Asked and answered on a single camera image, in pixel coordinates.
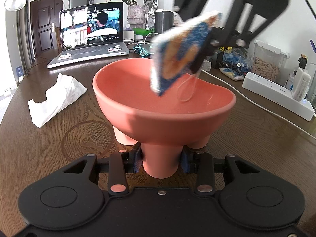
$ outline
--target black mount plate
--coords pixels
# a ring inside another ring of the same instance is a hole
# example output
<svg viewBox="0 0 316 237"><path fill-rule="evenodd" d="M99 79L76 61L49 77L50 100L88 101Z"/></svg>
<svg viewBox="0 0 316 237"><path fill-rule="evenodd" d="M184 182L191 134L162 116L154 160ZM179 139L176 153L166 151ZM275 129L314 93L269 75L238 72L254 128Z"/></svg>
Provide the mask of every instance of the black mount plate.
<svg viewBox="0 0 316 237"><path fill-rule="evenodd" d="M87 236L307 236L296 224L304 196L291 183L233 154L215 159L184 147L181 166L196 173L190 188L134 188L140 144L97 159L87 154L28 186L18 205L28 226L16 237ZM108 190L98 186L108 172ZM215 190L214 174L225 187Z"/></svg>

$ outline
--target laptop keyboard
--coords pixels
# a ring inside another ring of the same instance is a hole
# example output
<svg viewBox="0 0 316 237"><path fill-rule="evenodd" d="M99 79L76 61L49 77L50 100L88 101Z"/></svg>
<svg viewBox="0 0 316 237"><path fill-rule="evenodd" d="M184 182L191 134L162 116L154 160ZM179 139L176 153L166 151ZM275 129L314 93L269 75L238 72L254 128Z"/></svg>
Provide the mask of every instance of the laptop keyboard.
<svg viewBox="0 0 316 237"><path fill-rule="evenodd" d="M108 49L108 44L107 45L90 46L90 47L84 47L84 48L77 48L74 50L67 50L67 51L65 51L65 53L69 52L72 55L75 55L75 54L81 54L81 53L85 53L85 52L102 51L104 49Z"/></svg>

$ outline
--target socket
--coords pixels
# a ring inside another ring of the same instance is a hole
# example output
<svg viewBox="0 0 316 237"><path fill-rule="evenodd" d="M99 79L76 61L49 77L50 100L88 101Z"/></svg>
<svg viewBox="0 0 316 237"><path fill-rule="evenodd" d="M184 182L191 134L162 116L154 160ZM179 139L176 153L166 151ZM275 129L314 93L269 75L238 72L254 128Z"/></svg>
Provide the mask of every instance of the socket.
<svg viewBox="0 0 316 237"><path fill-rule="evenodd" d="M307 121L311 121L315 113L309 101L295 100L290 90L252 72L247 73L242 87L287 108Z"/></svg>

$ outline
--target brown door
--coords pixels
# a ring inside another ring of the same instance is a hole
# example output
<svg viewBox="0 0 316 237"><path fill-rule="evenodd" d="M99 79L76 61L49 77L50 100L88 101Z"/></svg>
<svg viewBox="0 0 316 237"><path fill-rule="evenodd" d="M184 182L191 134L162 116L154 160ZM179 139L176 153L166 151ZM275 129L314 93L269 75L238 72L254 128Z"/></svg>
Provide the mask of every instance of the brown door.
<svg viewBox="0 0 316 237"><path fill-rule="evenodd" d="M31 28L36 56L51 60L61 51L59 13L62 9L62 0L31 2Z"/></svg>

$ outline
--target tissue paper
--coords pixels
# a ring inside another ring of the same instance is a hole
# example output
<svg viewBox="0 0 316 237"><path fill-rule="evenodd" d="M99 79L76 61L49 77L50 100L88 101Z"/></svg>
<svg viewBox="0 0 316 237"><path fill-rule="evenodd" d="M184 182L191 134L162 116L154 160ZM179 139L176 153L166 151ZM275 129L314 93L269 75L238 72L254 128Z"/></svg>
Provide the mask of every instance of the tissue paper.
<svg viewBox="0 0 316 237"><path fill-rule="evenodd" d="M46 91L45 101L39 103L35 103L34 100L28 101L33 124L41 128L58 112L74 103L86 90L72 76L59 73L56 84Z"/></svg>

